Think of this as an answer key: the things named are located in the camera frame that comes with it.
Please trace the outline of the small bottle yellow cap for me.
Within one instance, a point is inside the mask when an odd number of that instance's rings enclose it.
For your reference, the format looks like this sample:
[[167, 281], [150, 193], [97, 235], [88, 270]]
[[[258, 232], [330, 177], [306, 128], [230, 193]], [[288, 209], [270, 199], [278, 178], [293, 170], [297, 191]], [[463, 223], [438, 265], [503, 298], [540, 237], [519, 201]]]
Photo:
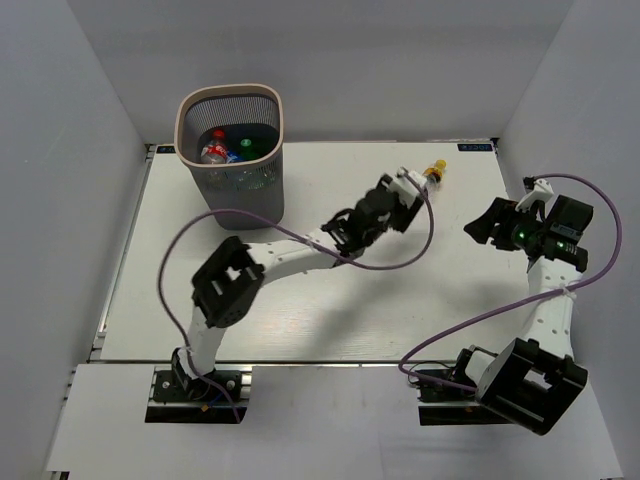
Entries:
[[446, 167], [446, 161], [443, 159], [438, 159], [423, 172], [422, 176], [425, 180], [424, 190], [429, 195], [433, 195], [439, 190], [446, 171]]

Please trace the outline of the green plastic bottle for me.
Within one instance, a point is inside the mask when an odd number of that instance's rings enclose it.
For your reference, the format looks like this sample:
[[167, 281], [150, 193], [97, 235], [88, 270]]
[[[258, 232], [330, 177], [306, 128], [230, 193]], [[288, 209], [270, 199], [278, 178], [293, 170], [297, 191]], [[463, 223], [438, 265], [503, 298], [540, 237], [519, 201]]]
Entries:
[[239, 155], [243, 161], [258, 160], [271, 149], [271, 141], [266, 138], [244, 138], [239, 143]]

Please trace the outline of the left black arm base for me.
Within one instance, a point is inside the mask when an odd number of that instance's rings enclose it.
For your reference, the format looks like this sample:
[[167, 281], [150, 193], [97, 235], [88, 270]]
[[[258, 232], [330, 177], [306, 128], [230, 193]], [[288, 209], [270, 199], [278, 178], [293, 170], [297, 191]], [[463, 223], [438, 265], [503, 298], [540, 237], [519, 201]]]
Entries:
[[169, 366], [156, 367], [152, 376], [145, 413], [148, 424], [237, 425], [247, 412], [252, 379], [251, 365], [222, 365], [214, 380], [230, 395], [232, 403], [218, 388], [196, 381], [187, 392], [174, 378]]

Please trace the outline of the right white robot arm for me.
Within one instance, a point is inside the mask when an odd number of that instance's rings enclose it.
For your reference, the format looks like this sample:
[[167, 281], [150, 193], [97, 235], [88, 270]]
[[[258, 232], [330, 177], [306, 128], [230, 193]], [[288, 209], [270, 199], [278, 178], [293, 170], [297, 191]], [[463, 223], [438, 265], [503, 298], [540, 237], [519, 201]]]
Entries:
[[544, 219], [546, 198], [495, 199], [464, 228], [476, 242], [523, 251], [534, 307], [501, 353], [471, 346], [451, 374], [453, 390], [511, 423], [547, 434], [586, 386], [588, 372], [574, 361], [570, 340], [574, 300], [569, 287], [582, 278], [588, 253], [579, 247], [592, 206], [560, 195]]

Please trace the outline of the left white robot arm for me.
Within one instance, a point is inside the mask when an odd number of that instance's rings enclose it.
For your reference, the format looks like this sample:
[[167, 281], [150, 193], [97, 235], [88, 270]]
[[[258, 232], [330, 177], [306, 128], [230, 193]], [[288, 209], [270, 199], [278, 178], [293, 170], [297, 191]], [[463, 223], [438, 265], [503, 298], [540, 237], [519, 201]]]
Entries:
[[191, 280], [191, 323], [184, 345], [172, 354], [180, 391], [199, 399], [212, 383], [226, 383], [215, 372], [217, 351], [226, 330], [247, 315], [262, 287], [312, 270], [357, 265], [384, 233], [407, 230], [428, 197], [427, 184], [423, 175], [400, 169], [383, 175], [354, 207], [306, 235], [288, 232], [285, 239], [267, 243], [225, 239]]

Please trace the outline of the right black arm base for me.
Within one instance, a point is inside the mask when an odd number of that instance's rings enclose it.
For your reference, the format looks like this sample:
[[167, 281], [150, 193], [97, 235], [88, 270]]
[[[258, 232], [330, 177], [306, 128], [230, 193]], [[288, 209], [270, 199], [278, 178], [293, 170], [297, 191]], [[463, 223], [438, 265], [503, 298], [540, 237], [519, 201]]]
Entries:
[[471, 392], [407, 375], [417, 391], [421, 426], [506, 425], [509, 421], [477, 404]]

